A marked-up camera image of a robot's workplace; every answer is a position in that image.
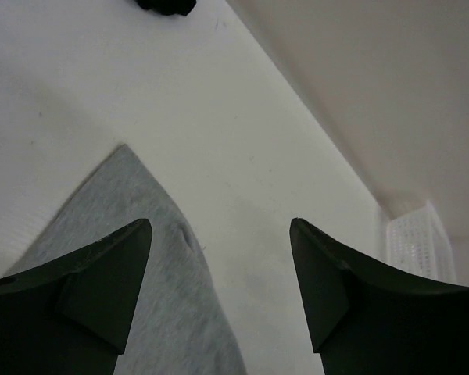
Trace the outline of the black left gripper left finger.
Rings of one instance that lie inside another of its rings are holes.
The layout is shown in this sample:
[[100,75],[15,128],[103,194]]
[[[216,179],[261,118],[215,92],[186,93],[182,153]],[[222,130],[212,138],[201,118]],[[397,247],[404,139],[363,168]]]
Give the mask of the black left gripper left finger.
[[112,374],[125,351],[152,226],[135,220],[0,278],[0,374]]

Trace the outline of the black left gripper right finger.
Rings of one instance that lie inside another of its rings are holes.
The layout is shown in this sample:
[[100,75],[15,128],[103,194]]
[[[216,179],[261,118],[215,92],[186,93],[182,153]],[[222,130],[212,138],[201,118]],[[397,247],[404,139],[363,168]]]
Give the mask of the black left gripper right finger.
[[301,218],[289,235],[326,374],[469,374],[469,287],[398,270]]

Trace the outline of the grey tank top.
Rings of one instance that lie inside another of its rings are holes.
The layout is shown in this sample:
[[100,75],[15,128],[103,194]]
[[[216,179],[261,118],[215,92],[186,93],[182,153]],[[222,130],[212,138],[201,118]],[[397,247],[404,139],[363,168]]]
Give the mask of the grey tank top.
[[118,374],[243,374],[238,342],[183,213],[129,146],[79,187],[12,266],[18,273],[145,218],[152,244]]

